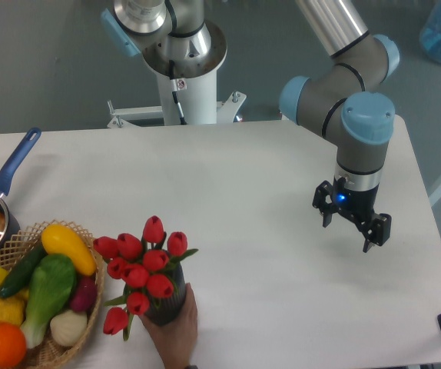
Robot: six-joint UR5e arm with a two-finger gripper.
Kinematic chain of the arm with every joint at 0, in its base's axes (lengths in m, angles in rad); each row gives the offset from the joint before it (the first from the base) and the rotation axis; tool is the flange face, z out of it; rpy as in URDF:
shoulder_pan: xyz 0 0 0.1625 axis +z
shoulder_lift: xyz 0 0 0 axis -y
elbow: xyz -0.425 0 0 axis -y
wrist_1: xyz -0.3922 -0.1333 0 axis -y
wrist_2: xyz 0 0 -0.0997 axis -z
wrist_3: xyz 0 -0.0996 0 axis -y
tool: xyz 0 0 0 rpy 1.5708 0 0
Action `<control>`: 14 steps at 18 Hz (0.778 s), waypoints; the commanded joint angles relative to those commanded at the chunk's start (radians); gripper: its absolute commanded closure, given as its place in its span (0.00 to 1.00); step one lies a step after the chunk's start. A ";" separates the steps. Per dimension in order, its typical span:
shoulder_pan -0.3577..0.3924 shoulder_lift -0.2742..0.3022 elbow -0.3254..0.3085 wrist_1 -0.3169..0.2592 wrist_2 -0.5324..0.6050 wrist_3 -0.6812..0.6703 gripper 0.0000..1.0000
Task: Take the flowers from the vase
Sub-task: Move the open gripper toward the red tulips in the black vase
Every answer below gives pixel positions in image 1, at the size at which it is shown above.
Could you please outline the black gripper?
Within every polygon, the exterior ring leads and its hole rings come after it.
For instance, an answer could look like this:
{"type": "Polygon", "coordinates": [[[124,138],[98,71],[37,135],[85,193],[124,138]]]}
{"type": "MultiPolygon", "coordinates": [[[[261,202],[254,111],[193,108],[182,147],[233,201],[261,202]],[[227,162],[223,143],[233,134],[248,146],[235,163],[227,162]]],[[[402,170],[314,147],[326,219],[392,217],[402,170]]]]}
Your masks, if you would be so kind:
{"type": "Polygon", "coordinates": [[[312,206],[322,216],[322,225],[326,228],[338,213],[351,221],[365,238],[363,252],[373,246],[383,246],[390,238],[392,217],[389,214],[376,214],[374,203],[379,185],[366,191],[354,191],[346,188],[347,180],[343,177],[333,180],[333,185],[323,181],[317,186],[312,206]]]}

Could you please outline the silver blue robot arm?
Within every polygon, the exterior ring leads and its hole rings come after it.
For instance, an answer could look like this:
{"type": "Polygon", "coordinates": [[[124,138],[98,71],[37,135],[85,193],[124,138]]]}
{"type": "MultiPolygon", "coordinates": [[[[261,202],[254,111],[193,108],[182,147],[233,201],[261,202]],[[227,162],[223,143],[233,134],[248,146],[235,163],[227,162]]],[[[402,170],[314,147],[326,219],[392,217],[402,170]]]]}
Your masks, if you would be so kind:
{"type": "MultiPolygon", "coordinates": [[[[322,78],[296,77],[279,97],[283,116],[337,147],[332,181],[315,190],[323,224],[334,214],[352,222],[365,250],[390,237],[392,218],[378,214],[378,192],[395,108],[376,87],[396,69],[400,54],[372,35],[349,1],[301,1],[299,8],[333,67],[322,78]]],[[[116,1],[101,13],[108,37],[126,55],[141,55],[155,73],[166,125],[218,123],[217,70],[227,54],[223,32],[204,17],[200,1],[116,1]]]]}

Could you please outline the person's hand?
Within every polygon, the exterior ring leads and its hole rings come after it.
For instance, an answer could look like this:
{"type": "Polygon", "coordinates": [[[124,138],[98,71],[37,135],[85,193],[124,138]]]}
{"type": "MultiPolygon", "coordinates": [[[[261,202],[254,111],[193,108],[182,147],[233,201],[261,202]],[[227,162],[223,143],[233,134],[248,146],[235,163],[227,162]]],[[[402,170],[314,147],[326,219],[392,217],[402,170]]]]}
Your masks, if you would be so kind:
{"type": "Polygon", "coordinates": [[[164,368],[190,367],[198,337],[197,304],[190,283],[186,284],[181,312],[172,322],[157,326],[147,317],[141,317],[141,323],[149,333],[164,368]]]}

